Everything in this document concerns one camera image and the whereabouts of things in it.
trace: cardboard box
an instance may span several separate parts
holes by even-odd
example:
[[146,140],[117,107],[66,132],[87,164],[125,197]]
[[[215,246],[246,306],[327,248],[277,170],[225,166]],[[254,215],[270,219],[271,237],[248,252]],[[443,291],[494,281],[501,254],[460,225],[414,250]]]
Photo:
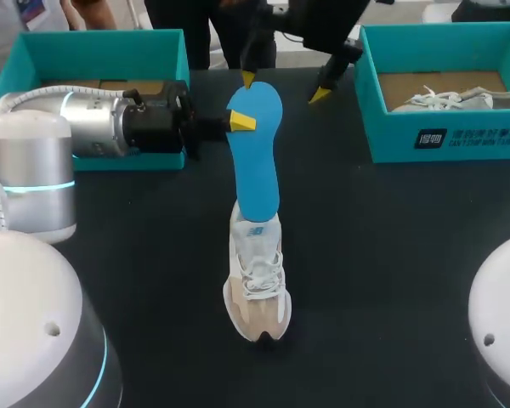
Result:
[[510,91],[510,22],[373,25],[360,37],[355,90],[374,162],[510,159],[510,109],[392,112],[423,85]]
[[[117,89],[136,84],[156,94],[164,80],[185,80],[189,66],[181,30],[27,32],[17,38],[0,75],[0,98],[49,84]],[[74,159],[76,170],[173,170],[183,154]]]

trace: white sneaker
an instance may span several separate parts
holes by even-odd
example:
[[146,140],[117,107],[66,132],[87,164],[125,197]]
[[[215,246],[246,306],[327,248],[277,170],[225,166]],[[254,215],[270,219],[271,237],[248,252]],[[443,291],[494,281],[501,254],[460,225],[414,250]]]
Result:
[[252,223],[241,216],[236,202],[230,218],[230,274],[223,297],[236,330],[250,342],[265,332],[279,340],[289,326],[291,296],[282,262],[278,215],[266,223]]
[[510,109],[510,92],[491,92],[480,87],[463,93],[435,93],[428,87],[425,89],[427,94],[414,95],[394,112]]

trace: teal box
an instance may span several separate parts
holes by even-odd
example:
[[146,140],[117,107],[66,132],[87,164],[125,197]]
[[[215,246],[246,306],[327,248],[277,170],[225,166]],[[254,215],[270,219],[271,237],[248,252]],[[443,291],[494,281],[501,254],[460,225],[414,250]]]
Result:
[[[182,79],[189,65],[181,30],[30,32],[17,38],[0,75],[0,98],[45,81]],[[172,170],[184,154],[74,159],[82,170]]]
[[[510,159],[510,109],[393,113],[377,78],[498,71],[510,91],[510,22],[369,25],[360,39],[365,52],[355,67],[355,90],[374,162]],[[427,135],[440,143],[419,145]]]

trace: table surface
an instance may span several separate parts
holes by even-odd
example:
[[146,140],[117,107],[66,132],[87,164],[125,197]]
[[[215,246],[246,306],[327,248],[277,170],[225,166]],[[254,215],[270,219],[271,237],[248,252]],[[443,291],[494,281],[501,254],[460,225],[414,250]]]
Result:
[[[178,173],[79,173],[78,230],[58,245],[120,356],[125,408],[481,406],[468,340],[478,267],[510,238],[510,161],[373,165],[351,72],[308,107],[315,69],[263,71],[293,315],[246,343],[222,299],[235,201],[226,144]],[[234,71],[192,73],[218,114]]]

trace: blue insole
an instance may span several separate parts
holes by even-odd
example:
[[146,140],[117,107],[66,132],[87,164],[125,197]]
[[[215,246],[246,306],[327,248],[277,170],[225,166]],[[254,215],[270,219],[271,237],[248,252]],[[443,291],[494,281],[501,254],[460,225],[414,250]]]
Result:
[[254,82],[238,89],[227,109],[257,120],[255,131],[227,133],[235,164],[236,196],[242,216],[254,223],[272,219],[280,206],[274,164],[274,137],[283,115],[280,95],[272,85]]

